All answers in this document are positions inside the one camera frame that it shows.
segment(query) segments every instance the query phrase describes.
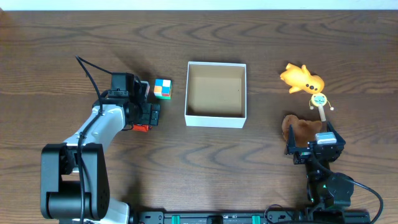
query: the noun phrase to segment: rubik's cube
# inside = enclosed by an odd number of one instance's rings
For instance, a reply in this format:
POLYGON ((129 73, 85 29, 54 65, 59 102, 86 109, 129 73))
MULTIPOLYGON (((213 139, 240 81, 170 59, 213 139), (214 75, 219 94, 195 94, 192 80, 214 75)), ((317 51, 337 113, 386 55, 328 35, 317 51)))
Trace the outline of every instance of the rubik's cube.
POLYGON ((158 99, 169 100, 172 97, 172 82, 170 80, 158 80, 155 81, 154 93, 158 99))

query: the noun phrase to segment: white wall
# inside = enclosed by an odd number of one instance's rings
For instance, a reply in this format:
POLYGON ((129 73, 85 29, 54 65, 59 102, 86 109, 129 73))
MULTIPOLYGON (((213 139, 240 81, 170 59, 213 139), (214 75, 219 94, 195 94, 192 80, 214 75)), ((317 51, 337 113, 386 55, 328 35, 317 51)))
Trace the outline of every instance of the white wall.
POLYGON ((3 10, 398 9, 398 0, 0 0, 3 10))

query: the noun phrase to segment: yellow plush toy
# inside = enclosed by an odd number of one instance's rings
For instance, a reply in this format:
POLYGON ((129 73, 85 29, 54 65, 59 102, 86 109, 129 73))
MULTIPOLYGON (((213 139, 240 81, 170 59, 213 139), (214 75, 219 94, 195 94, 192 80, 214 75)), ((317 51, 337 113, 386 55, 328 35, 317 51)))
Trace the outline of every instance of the yellow plush toy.
POLYGON ((286 66, 286 71, 280 74, 280 79, 290 85, 289 93, 304 90, 307 93, 320 93, 325 83, 318 75, 311 75, 305 65, 301 68, 291 63, 286 66))

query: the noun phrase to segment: wooden tabletop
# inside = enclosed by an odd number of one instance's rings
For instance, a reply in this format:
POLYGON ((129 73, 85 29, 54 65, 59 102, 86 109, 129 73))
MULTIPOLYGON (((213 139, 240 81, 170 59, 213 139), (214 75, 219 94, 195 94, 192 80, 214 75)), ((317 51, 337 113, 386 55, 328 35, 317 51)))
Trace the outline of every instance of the wooden tabletop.
MULTIPOLYGON (((378 223, 398 222, 396 11, 3 12, 0 17, 0 223, 40 214, 40 152, 89 117, 96 94, 75 55, 114 72, 169 78, 159 126, 119 133, 106 153, 111 196, 151 208, 265 210, 308 203, 304 166, 284 155, 285 114, 319 119, 308 93, 289 94, 287 62, 321 76, 346 140, 331 164, 378 191, 378 223), (186 127, 188 61, 248 65, 243 129, 186 127)), ((100 90, 110 76, 90 70, 100 90)), ((351 208, 377 198, 355 188, 351 208)))

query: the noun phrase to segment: open box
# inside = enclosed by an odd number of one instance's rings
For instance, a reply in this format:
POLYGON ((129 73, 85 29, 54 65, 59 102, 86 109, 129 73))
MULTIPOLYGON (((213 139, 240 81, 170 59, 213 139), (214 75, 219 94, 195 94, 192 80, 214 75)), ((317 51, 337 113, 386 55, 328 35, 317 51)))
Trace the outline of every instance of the open box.
POLYGON ((188 62, 187 126, 243 128, 246 64, 188 62))

